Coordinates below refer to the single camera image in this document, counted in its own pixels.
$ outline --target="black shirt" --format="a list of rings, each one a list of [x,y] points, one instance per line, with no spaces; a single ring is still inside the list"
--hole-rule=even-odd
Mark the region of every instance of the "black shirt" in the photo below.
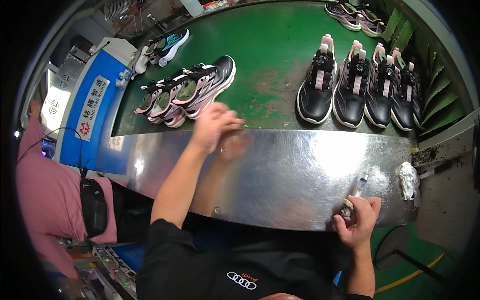
[[[158,220],[136,285],[139,300],[259,300],[280,292],[304,300],[371,299],[345,296],[332,280],[308,254],[277,241],[200,253],[191,233]]]

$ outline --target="green conveyor belt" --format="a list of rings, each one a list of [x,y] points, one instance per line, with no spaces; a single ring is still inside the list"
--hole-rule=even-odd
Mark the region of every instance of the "green conveyor belt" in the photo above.
[[[245,118],[249,129],[352,131],[339,124],[333,114],[324,124],[313,126],[295,113],[298,89],[325,34],[331,34],[335,41],[338,65],[350,51],[354,39],[363,44],[367,58],[382,41],[362,31],[345,29],[326,15],[324,5],[314,2],[257,4],[220,12],[187,26],[190,38],[165,68],[149,65],[146,73],[129,83],[113,135],[171,130],[165,124],[151,124],[146,117],[133,113],[144,96],[140,86],[168,77],[179,68],[213,63],[222,55],[230,55],[235,60],[237,74],[231,87],[216,101],[235,109]],[[176,130],[191,130],[192,127],[193,121],[187,120]],[[381,130],[366,118],[355,132],[414,137],[414,133],[401,132],[392,123]]]

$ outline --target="pink shirt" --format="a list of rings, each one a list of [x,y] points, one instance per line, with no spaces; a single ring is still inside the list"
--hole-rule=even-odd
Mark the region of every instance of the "pink shirt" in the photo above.
[[[37,118],[30,118],[18,152],[43,139],[44,130]],[[17,165],[17,190],[20,208],[35,249],[60,272],[73,277],[74,262],[57,237],[84,240],[87,236],[80,201],[80,175],[69,166],[42,156],[41,142],[28,150]],[[107,229],[91,239],[95,243],[117,242],[113,210],[113,191],[106,177],[93,178],[103,189],[108,208]]]

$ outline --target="yellow floor line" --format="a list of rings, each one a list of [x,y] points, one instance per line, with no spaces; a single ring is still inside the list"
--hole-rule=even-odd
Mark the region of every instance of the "yellow floor line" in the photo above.
[[[446,254],[446,253],[440,255],[436,260],[434,260],[431,264],[429,264],[428,267],[429,267],[429,268],[433,267],[437,262],[439,262],[439,261],[442,259],[442,257],[443,257],[445,254]],[[386,291],[386,290],[391,289],[391,288],[393,288],[393,287],[396,287],[396,286],[404,283],[405,281],[409,281],[410,279],[412,279],[413,277],[415,277],[415,276],[417,276],[418,274],[421,274],[421,273],[423,273],[423,271],[418,270],[417,272],[415,272],[415,273],[413,273],[413,274],[410,274],[410,275],[408,275],[407,277],[402,278],[402,279],[400,279],[400,280],[398,280],[398,281],[396,281],[396,282],[394,282],[394,283],[391,283],[391,284],[389,284],[389,285],[386,285],[386,286],[384,286],[384,287],[382,287],[382,288],[378,288],[377,290],[375,290],[375,294],[378,294],[378,293],[380,293],[380,292],[383,292],[383,291]]]

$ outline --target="person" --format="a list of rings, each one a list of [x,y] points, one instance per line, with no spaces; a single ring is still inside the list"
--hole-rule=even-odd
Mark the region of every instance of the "person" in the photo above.
[[[22,216],[30,240],[66,277],[78,279],[74,260],[59,238],[83,241],[88,234],[81,201],[80,175],[67,165],[42,156],[44,130],[40,104],[30,103],[31,117],[19,145],[16,185]],[[103,191],[107,221],[95,243],[134,242],[146,239],[153,200],[112,182],[94,179]]]
[[[357,213],[356,224],[347,227],[344,219],[335,215],[338,235],[325,233],[335,234],[351,249],[344,293],[333,283],[336,273],[332,271],[338,270],[329,267],[332,252],[319,257],[315,256],[315,247],[313,251],[299,251],[301,247],[294,240],[260,240],[201,253],[193,244],[192,234],[182,230],[205,158],[213,152],[222,155],[225,151],[217,146],[221,135],[239,129],[243,122],[235,111],[217,102],[197,120],[190,142],[153,205],[144,263],[136,278],[138,299],[371,299],[375,276],[370,236],[380,212],[380,198],[350,196]],[[322,248],[331,241],[313,242]]]

